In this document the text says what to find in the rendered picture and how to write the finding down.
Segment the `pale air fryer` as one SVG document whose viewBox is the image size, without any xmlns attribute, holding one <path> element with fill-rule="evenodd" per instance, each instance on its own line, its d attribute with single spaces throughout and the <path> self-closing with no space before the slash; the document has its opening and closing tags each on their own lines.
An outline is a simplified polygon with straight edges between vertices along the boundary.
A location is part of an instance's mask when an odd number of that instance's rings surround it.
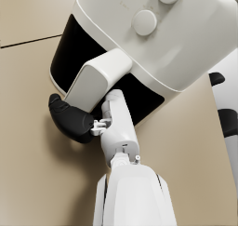
<svg viewBox="0 0 238 226">
<path fill-rule="evenodd" d="M 157 18 L 145 36 L 132 26 L 141 10 Z M 128 54 L 131 73 L 164 97 L 162 104 L 238 47 L 238 0 L 76 0 L 71 15 L 106 52 Z"/>
</svg>

